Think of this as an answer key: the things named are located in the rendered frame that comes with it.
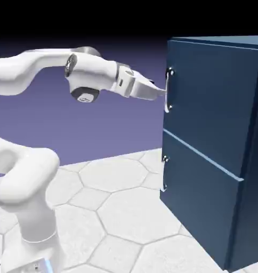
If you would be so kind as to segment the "dark blue cabinet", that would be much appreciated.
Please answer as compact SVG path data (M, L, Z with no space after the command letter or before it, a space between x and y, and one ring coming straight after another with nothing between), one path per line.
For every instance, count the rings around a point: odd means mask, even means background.
M258 36L167 44L161 201L223 270L258 262Z

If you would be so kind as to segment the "blue cabinet door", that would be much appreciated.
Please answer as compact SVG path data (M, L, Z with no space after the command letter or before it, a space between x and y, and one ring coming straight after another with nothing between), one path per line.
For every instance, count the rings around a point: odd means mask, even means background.
M164 128L222 168L244 175L258 100L258 45L172 39Z
M235 258L235 234L242 178L163 131L167 190L161 201L223 270L243 267Z

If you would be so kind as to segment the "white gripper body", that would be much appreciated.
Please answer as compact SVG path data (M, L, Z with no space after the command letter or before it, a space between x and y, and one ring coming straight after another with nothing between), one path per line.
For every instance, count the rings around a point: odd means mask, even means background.
M161 96L161 89L159 89L139 72L133 71L133 73L134 83L130 92L131 97L145 100L155 100Z

